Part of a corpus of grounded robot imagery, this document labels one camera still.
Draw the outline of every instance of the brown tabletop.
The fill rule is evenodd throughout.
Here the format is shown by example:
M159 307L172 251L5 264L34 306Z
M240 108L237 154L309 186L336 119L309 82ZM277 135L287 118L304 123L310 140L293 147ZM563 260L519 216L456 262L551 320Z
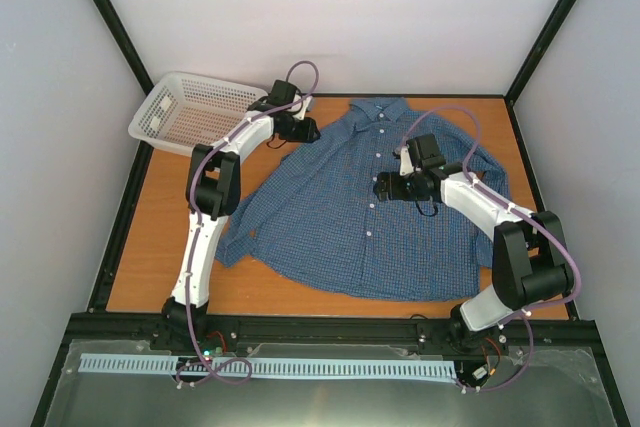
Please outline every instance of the brown tabletop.
M349 98L319 98L311 113L320 128L339 119ZM408 99L414 110L429 110L446 103L471 109L483 128L482 145L505 167L513 200L534 209L522 159L501 99ZM440 115L474 135L473 122L461 112ZM278 150L258 147L242 165L242 197L253 192L293 151L295 144ZM159 312L170 295L182 264L188 230L185 186L189 158L154 151L120 261L107 310ZM490 284L491 271L481 269L481 287ZM365 300L333 294L297 284L262 262L245 257L232 268L215 262L211 274L209 312L257 315L339 315L374 317L448 317L451 302L393 302ZM566 319L564 307L541 309L537 318Z

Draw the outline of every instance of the white plastic basket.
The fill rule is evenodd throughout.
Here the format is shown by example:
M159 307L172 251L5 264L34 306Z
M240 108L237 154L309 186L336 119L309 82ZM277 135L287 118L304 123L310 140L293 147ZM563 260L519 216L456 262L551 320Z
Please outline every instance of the white plastic basket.
M156 149L191 155L196 144L222 138L244 117L262 89L172 72L156 84L129 124L129 134Z

